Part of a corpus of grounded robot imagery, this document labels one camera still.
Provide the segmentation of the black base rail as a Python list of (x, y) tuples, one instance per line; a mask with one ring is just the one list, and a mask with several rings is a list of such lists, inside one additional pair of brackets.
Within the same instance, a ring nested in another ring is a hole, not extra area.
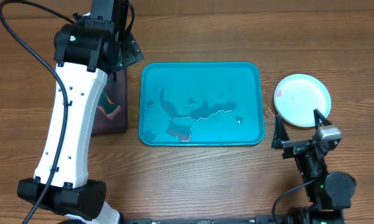
[(293, 223), (287, 215), (278, 215), (277, 222), (272, 215), (257, 215), (249, 218), (195, 218), (152, 220), (150, 218), (125, 218), (121, 224), (275, 224)]

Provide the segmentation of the light blue plate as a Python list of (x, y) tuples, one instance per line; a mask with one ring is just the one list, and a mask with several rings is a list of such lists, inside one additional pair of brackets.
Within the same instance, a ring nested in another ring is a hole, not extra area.
[(332, 100), (325, 85), (307, 74), (293, 74), (283, 78), (274, 91), (274, 106), (288, 123), (310, 128), (315, 126), (314, 110), (325, 117), (330, 114)]

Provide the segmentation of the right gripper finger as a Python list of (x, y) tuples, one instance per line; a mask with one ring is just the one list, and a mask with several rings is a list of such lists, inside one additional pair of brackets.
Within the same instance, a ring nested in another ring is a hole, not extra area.
[(275, 129), (273, 135), (273, 141), (271, 143), (272, 148), (283, 148), (285, 144), (289, 143), (289, 136), (286, 128), (284, 127), (283, 119), (278, 114), (275, 120)]
[(318, 109), (314, 110), (314, 121), (316, 129), (319, 129), (321, 126), (328, 126), (332, 124)]

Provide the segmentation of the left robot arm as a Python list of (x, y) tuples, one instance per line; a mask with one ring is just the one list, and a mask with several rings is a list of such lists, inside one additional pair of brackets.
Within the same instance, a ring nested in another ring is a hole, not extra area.
[(128, 1), (94, 1), (54, 37), (58, 76), (49, 132), (39, 165), (20, 180), (19, 198), (69, 223), (121, 223), (106, 202), (106, 184), (88, 176), (88, 148), (107, 79), (143, 59)]

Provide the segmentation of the black rectangular tray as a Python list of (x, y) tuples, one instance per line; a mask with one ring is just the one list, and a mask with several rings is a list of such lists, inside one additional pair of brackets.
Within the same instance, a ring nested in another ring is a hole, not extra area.
[(108, 75), (93, 123), (92, 135), (124, 133), (128, 128), (127, 71)]

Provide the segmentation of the teal plastic serving tray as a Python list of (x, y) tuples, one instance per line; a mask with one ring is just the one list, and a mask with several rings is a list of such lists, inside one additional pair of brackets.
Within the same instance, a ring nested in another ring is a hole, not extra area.
[(265, 136), (249, 62), (157, 62), (141, 74), (139, 137), (149, 146), (250, 146)]

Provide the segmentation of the green and red sponge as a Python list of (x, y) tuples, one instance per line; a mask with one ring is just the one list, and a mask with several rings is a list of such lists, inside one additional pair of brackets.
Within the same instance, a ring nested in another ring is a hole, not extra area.
[(105, 91), (101, 92), (97, 108), (105, 114), (108, 119), (113, 119), (121, 111), (120, 105), (112, 102)]

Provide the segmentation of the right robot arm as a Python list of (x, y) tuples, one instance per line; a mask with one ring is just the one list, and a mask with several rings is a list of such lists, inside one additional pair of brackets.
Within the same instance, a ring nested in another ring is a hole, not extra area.
[[(343, 210), (351, 207), (356, 181), (345, 172), (329, 172), (324, 157), (342, 140), (341, 130), (318, 110), (314, 110), (316, 132), (308, 140), (292, 142), (277, 115), (271, 147), (282, 149), (283, 159), (293, 158), (302, 176), (302, 184), (281, 194), (271, 209), (273, 223), (343, 223)], [(288, 210), (283, 216), (276, 214), (276, 206), (284, 197), (304, 188), (309, 207)]]

